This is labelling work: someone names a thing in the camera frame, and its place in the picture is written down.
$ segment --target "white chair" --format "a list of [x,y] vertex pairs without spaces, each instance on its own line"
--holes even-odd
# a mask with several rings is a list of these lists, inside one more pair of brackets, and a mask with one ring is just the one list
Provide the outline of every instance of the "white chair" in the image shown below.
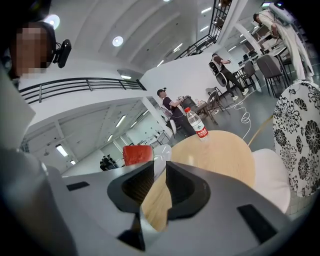
[[253,152],[255,190],[283,213],[291,191],[310,196],[320,186],[320,89],[310,82],[289,86],[273,112],[275,152]]
[[290,204],[288,173],[281,158],[264,148],[253,152],[255,164],[254,190],[285,213]]

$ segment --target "man in black shirt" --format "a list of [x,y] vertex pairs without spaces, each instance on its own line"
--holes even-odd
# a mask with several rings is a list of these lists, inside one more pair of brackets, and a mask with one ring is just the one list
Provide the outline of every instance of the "man in black shirt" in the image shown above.
[[173,102],[169,97],[167,97],[166,92],[163,89],[160,89],[156,94],[161,98],[162,104],[169,110],[172,114],[172,119],[176,124],[180,125],[184,130],[185,136],[189,137],[195,135],[196,132],[190,125],[187,117],[180,111],[178,105],[181,104],[184,99],[180,99],[177,102]]
[[222,59],[218,54],[214,53],[212,55],[212,60],[211,60],[214,64],[218,65],[218,69],[219,71],[224,74],[225,78],[226,78],[226,89],[227,91],[231,94],[231,97],[234,101],[237,100],[238,96],[235,96],[234,93],[232,92],[231,88],[230,88],[230,84],[229,81],[231,81],[232,83],[234,83],[234,85],[236,87],[239,88],[239,90],[242,92],[242,95],[246,95],[249,91],[248,88],[243,89],[243,87],[241,86],[241,84],[238,82],[238,80],[236,79],[236,77],[225,67],[224,64],[229,64],[231,63],[230,60],[224,60]]

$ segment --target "black railing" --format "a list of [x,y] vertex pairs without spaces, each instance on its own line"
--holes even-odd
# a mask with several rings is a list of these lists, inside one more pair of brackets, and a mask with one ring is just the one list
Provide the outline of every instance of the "black railing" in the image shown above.
[[35,102],[41,103],[44,99],[61,94],[80,91],[92,92],[102,89],[147,90],[138,79],[129,81],[113,78],[79,77],[39,83],[21,89],[19,92],[24,100],[31,104]]
[[219,5],[220,0],[213,1],[213,10],[208,34],[196,41],[193,45],[189,46],[178,57],[176,57],[175,60],[186,56],[201,54],[206,48],[217,42],[222,27],[225,24],[231,3],[232,2],[230,1],[228,5],[222,6]]

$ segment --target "water bottle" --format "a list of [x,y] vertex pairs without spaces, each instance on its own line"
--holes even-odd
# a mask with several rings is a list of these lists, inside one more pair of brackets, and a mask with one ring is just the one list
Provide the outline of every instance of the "water bottle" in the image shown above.
[[196,134],[198,134],[200,140],[206,141],[209,137],[209,133],[201,118],[193,112],[190,107],[187,107],[184,111],[186,112],[186,117],[188,118],[190,125],[195,130]]

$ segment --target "staircase railing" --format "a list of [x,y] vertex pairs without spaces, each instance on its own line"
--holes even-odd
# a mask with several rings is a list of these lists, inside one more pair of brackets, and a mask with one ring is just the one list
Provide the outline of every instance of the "staircase railing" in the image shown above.
[[24,100],[31,104],[42,100],[73,92],[96,91],[103,89],[143,90],[147,89],[136,81],[113,78],[77,77],[39,83],[19,90]]

